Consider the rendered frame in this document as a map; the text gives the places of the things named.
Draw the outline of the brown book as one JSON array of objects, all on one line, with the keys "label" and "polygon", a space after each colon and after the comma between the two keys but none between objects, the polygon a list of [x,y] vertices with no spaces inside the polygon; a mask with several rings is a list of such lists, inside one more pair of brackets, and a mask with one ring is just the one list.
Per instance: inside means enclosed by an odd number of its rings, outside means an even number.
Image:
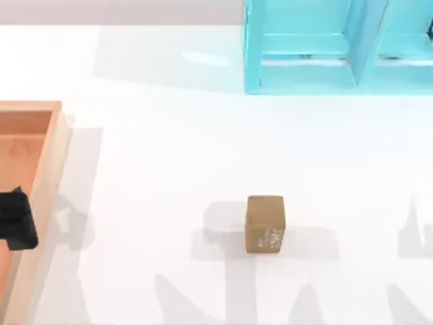
[{"label": "brown book", "polygon": [[247,200],[245,248],[250,254],[277,254],[286,230],[283,196],[251,195]]}]

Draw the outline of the light blue rack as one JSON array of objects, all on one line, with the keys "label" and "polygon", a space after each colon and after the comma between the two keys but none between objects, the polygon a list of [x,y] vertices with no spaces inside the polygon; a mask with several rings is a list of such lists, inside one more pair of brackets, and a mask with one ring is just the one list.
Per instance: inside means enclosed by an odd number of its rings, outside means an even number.
[{"label": "light blue rack", "polygon": [[433,0],[244,0],[244,90],[433,95]]}]

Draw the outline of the shallow salmon-coloured box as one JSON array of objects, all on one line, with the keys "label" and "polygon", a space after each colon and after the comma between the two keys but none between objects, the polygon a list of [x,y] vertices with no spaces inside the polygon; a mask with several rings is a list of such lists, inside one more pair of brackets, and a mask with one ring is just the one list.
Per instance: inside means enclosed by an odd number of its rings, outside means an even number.
[{"label": "shallow salmon-coloured box", "polygon": [[0,192],[27,194],[39,245],[10,251],[0,239],[0,325],[25,325],[70,128],[60,101],[0,100]]}]

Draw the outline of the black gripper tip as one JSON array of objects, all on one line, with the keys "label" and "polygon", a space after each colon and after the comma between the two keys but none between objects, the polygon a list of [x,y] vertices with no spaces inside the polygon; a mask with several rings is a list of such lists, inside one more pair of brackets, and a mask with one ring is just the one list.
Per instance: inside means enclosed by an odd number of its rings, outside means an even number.
[{"label": "black gripper tip", "polygon": [[32,250],[39,244],[30,202],[20,186],[0,192],[0,239],[10,251]]}]

